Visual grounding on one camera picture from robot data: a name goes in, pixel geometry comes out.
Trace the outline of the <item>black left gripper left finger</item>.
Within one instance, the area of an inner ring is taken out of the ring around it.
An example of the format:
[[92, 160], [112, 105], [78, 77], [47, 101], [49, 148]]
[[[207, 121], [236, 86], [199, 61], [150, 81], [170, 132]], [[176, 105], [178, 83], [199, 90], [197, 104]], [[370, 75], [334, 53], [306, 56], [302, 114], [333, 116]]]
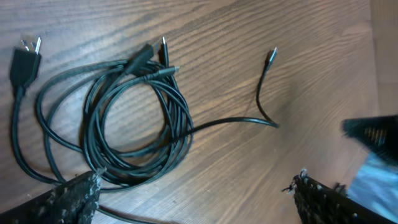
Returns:
[[2, 224], [90, 224], [99, 208], [101, 175], [85, 172], [1, 214]]

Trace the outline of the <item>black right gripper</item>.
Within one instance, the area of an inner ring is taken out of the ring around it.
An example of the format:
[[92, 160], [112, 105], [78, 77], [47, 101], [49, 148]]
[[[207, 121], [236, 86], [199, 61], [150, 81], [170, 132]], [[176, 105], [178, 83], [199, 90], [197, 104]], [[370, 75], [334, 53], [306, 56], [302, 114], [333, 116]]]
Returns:
[[341, 127], [387, 164], [397, 163], [397, 115], [345, 119]]

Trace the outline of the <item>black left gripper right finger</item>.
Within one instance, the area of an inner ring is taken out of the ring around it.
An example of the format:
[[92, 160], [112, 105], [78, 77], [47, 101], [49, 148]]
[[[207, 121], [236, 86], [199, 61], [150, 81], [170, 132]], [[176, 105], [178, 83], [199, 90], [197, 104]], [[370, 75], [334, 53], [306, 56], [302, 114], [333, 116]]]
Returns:
[[302, 224], [394, 224], [352, 201], [345, 185], [336, 183], [329, 188], [311, 178], [306, 169], [295, 175], [282, 191], [293, 195]]

